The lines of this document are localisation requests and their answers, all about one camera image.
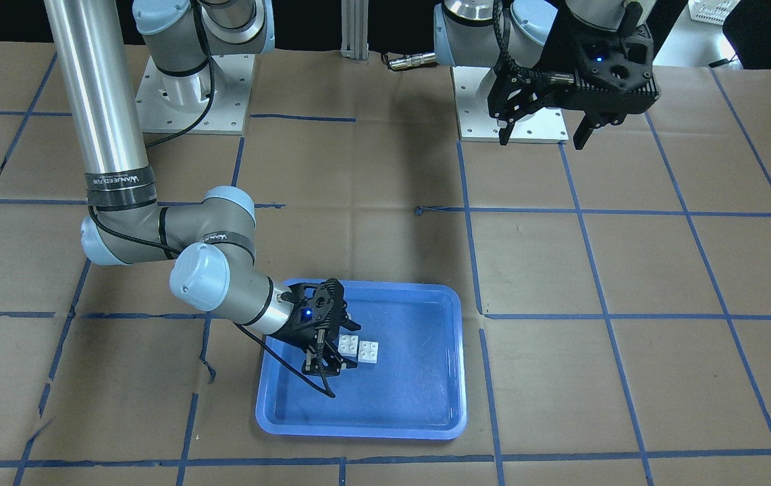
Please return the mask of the white building block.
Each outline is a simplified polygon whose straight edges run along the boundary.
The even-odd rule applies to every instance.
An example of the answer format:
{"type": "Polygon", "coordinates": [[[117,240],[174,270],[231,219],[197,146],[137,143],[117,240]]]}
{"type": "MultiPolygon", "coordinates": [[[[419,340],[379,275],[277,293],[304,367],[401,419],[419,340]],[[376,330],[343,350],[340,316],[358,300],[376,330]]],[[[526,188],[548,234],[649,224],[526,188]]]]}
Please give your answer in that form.
{"type": "Polygon", "coordinates": [[[338,353],[340,356],[356,359],[360,350],[360,338],[357,335],[340,334],[338,336],[338,353]]]}
{"type": "Polygon", "coordinates": [[[379,342],[362,340],[358,342],[358,363],[375,365],[379,360],[379,342]]]}

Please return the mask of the blue plastic tray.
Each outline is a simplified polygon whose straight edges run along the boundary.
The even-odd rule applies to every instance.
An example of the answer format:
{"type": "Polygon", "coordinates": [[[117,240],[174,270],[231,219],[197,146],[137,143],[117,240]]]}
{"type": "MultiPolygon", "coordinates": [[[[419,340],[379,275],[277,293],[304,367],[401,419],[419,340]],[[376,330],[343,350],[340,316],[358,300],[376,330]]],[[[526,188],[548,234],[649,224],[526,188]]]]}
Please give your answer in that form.
{"type": "Polygon", "coordinates": [[[379,342],[377,364],[329,378],[333,399],[282,366],[303,353],[266,338],[254,415],[276,435],[449,440],[468,421],[462,305],[443,284],[343,281],[361,340],[379,342]]]}

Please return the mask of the brown paper table cover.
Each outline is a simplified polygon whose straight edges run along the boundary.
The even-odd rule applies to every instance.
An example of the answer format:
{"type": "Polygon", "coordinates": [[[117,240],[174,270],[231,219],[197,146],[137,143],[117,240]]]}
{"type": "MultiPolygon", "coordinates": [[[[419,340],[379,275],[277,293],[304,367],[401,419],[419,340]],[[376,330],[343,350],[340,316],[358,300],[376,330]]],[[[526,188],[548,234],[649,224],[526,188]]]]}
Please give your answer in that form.
{"type": "Polygon", "coordinates": [[[771,71],[659,67],[582,151],[459,136],[447,68],[255,75],[242,136],[150,151],[159,202],[243,188],[274,279],[456,290],[466,431],[263,431],[256,344],[86,260],[55,49],[0,43],[0,485],[771,485],[771,71]]]}

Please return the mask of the aluminium frame post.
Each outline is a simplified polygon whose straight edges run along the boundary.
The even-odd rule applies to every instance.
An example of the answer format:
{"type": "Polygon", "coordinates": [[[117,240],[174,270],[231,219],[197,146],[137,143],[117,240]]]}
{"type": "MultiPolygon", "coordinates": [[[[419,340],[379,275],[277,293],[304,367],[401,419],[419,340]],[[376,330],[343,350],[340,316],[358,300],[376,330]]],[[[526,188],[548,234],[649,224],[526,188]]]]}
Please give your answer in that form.
{"type": "Polygon", "coordinates": [[[369,1],[340,1],[340,55],[361,63],[369,59],[369,1]]]}

